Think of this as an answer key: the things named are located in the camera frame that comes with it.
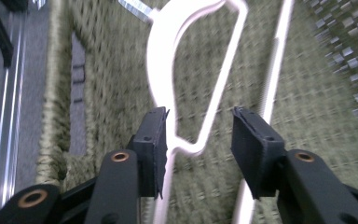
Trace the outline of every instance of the green woven fabric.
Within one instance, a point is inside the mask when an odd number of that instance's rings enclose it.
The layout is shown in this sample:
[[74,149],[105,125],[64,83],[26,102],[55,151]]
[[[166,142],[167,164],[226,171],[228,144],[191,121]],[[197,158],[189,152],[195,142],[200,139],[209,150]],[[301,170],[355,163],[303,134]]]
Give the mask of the green woven fabric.
[[[358,1],[304,2],[316,18],[318,39],[330,48],[326,60],[351,81],[358,103]],[[353,112],[358,117],[358,108]]]
[[[230,152],[235,105],[257,109],[279,1],[247,1],[248,19],[204,154],[179,155],[169,223],[230,223],[241,180]],[[103,155],[124,148],[153,107],[145,72],[150,27],[119,3],[50,0],[48,72],[37,183],[68,190],[95,176]],[[162,1],[146,2],[162,7]],[[174,67],[179,134],[195,141],[236,20],[226,8],[186,31]],[[327,49],[313,37],[314,19],[294,8],[272,126],[288,149],[321,155],[346,184],[358,188],[358,120],[349,81],[333,74]],[[84,102],[87,153],[70,155],[71,34],[86,50]],[[280,223],[275,199],[256,203],[254,223]]]

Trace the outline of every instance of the screw hole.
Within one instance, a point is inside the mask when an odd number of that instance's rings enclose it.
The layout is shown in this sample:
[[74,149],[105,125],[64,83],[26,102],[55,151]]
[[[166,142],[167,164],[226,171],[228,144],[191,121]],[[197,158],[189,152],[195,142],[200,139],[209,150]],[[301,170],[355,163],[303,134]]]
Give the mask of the screw hole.
[[118,214],[109,213],[103,216],[101,219],[101,224],[116,224],[118,221]]
[[296,157],[301,161],[313,162],[315,159],[308,153],[299,152],[296,154]]
[[273,141],[273,140],[275,140],[275,138],[273,138],[273,137],[271,137],[271,136],[267,136],[267,137],[265,137],[264,139],[266,139],[266,140],[268,140],[268,141]]
[[31,192],[24,194],[19,200],[20,208],[33,207],[48,197],[48,192],[43,189],[36,189]]
[[126,161],[129,158],[129,154],[125,152],[118,152],[112,156],[112,161]]
[[356,217],[351,216],[348,213],[339,214],[339,219],[341,219],[346,224],[358,224],[358,220]]

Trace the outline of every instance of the hanger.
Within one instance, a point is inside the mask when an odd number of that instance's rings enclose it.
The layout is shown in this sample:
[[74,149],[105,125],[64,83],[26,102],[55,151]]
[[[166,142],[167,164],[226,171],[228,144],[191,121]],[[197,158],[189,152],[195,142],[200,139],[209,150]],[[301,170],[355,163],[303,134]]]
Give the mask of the hanger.
[[[192,22],[215,12],[222,6],[227,6],[232,11],[238,12],[238,18],[214,87],[212,99],[200,129],[198,140],[195,144],[192,144],[176,134],[177,112],[172,73],[175,52],[180,38]],[[153,26],[149,35],[146,53],[149,90],[156,106],[165,106],[167,110],[170,110],[166,120],[168,151],[164,188],[162,191],[163,199],[158,198],[156,200],[153,220],[154,223],[165,223],[175,155],[176,153],[183,153],[187,156],[199,156],[205,148],[226,86],[235,51],[240,41],[242,29],[248,14],[248,7],[243,0],[171,0],[161,11],[157,12],[154,9],[152,12],[153,16],[149,18],[151,18]]]

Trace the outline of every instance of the woven basket wall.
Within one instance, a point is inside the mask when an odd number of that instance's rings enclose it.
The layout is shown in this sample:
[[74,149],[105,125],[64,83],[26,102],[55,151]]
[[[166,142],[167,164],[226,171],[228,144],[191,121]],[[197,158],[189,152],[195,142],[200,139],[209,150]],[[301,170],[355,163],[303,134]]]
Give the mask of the woven basket wall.
[[[163,7],[163,1],[148,1]],[[257,109],[280,1],[249,0],[250,12],[209,143],[198,158],[178,156],[169,223],[230,223],[240,170],[230,152],[235,105]],[[150,26],[116,1],[50,0],[43,133],[37,183],[73,188],[96,176],[104,154],[124,148],[153,107],[145,47]],[[236,15],[226,8],[190,26],[175,61],[179,134],[195,141],[223,61]],[[358,119],[351,83],[327,64],[314,37],[315,18],[296,2],[272,126],[286,148],[321,155],[345,184],[358,188]],[[86,149],[69,153],[72,33],[86,51]],[[280,223],[275,199],[257,202],[254,223]]]

